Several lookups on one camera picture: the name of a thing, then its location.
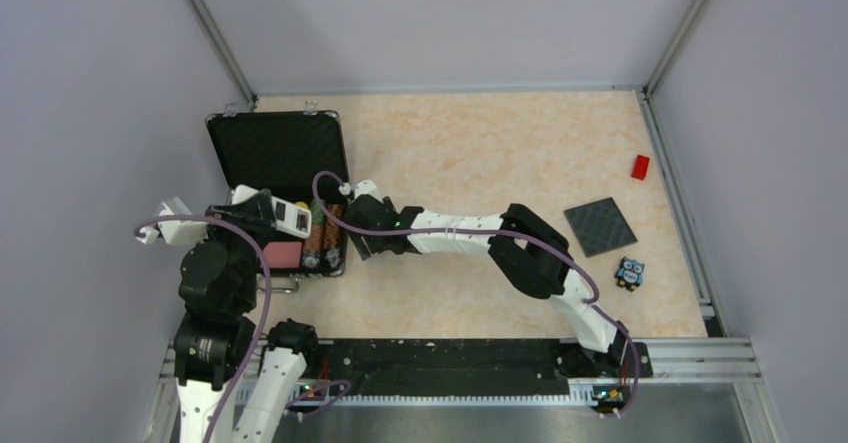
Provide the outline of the white remote control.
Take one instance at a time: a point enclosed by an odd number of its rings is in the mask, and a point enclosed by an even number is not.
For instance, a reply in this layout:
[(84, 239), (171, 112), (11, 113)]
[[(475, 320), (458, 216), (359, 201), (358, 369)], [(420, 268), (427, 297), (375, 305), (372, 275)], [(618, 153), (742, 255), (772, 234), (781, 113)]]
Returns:
[(254, 227), (303, 240), (311, 235), (312, 212), (309, 207), (277, 198), (268, 189), (238, 185), (232, 191), (230, 206), (237, 219)]

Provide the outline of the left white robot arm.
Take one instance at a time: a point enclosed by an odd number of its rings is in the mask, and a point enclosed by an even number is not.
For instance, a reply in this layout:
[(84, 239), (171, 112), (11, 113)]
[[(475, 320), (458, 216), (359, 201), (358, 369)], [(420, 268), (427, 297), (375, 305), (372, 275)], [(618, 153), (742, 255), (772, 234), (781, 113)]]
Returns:
[(279, 323), (269, 344), (276, 367), (262, 377), (268, 385), (255, 393), (239, 421), (233, 419), (232, 394), (263, 327), (247, 315), (257, 306), (257, 278), (271, 277), (264, 249), (277, 234), (305, 239), (311, 226), (308, 209), (266, 190), (212, 206), (204, 215), (161, 222), (167, 243), (189, 248), (179, 269), (185, 316), (173, 339), (180, 441), (228, 442), (233, 435), (246, 442), (270, 441), (294, 383), (319, 367), (314, 328)]

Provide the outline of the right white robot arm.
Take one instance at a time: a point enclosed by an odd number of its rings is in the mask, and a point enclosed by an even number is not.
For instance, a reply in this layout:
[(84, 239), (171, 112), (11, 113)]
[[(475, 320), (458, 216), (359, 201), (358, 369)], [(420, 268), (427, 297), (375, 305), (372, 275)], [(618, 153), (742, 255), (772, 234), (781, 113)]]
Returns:
[(566, 318), (594, 372), (612, 375), (639, 361), (622, 323), (599, 307), (598, 285), (570, 255), (566, 238), (524, 205), (460, 216), (397, 210), (389, 198), (365, 195), (350, 203), (342, 226), (362, 259), (384, 252), (487, 257), (518, 292), (549, 302)]

